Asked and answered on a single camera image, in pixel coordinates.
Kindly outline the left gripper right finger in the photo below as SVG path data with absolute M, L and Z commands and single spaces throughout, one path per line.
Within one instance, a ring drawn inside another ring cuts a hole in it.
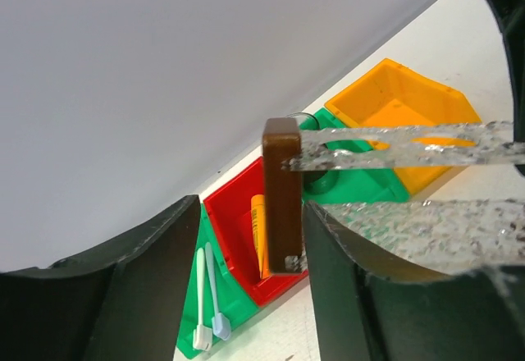
M 521 360 L 524 270 L 449 276 L 385 251 L 316 203 L 303 210 L 324 360 Z

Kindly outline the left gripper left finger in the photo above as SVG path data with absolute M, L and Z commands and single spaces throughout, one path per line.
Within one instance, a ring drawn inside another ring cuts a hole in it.
M 172 359 L 199 221 L 187 195 L 50 267 L 4 272 L 2 359 Z

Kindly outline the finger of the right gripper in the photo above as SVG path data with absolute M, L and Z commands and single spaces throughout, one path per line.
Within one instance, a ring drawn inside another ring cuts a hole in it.
M 524 0 L 486 0 L 504 43 L 514 101 L 514 125 L 524 123 Z

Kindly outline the clear rack with brown ends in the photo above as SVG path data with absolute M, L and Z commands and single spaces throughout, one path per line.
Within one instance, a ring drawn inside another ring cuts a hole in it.
M 302 176 L 308 171 L 397 167 L 524 165 L 524 118 L 516 122 L 301 130 L 271 118 L 262 133 L 268 264 L 271 273 L 300 271 Z

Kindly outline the dark tinted cup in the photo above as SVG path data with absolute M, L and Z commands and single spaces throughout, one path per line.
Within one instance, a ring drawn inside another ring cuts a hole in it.
M 294 118 L 301 130 L 323 130 L 336 128 L 334 117 L 325 109 L 314 114 L 295 112 L 288 115 Z M 303 175 L 303 188 L 305 194 L 319 195 L 328 192 L 336 183 L 338 175 L 331 171 L 309 171 Z

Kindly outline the white toothbrush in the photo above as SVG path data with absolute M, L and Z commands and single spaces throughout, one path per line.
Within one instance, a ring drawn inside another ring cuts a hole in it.
M 204 324 L 204 281 L 205 252 L 199 248 L 196 253 L 196 288 L 198 303 L 198 322 L 193 334 L 193 347 L 196 350 L 209 351 L 212 347 L 212 329 Z

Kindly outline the orange toothpaste tube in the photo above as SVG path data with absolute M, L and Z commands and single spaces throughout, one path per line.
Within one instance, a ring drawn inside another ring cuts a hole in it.
M 251 198 L 251 224 L 253 244 L 258 260 L 258 270 L 261 279 L 268 278 L 271 273 L 268 264 L 267 231 L 265 198 L 263 194 L 256 194 Z

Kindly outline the middle green bin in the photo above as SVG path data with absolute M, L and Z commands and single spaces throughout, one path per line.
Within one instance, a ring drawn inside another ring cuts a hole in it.
M 336 128 L 348 128 L 335 116 L 333 117 Z M 372 150 L 372 146 L 362 140 L 336 141 L 325 144 L 325 146 L 330 150 L 345 149 L 354 153 Z M 303 188 L 303 201 L 312 200 L 319 204 L 373 203 L 379 201 L 406 202 L 410 198 L 409 192 L 391 169 L 331 172 L 338 175 L 335 185 L 328 192 L 319 195 L 305 194 Z

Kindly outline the red bin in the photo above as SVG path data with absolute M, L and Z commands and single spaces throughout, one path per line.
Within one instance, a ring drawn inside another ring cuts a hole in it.
M 264 307 L 308 276 L 262 279 L 253 245 L 251 198 L 264 193 L 263 159 L 257 158 L 203 201 L 230 274 L 253 302 Z

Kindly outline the yellow bin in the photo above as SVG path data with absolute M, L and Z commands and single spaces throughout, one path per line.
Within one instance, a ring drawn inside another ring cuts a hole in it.
M 329 99 L 325 109 L 348 127 L 482 121 L 460 91 L 387 58 Z

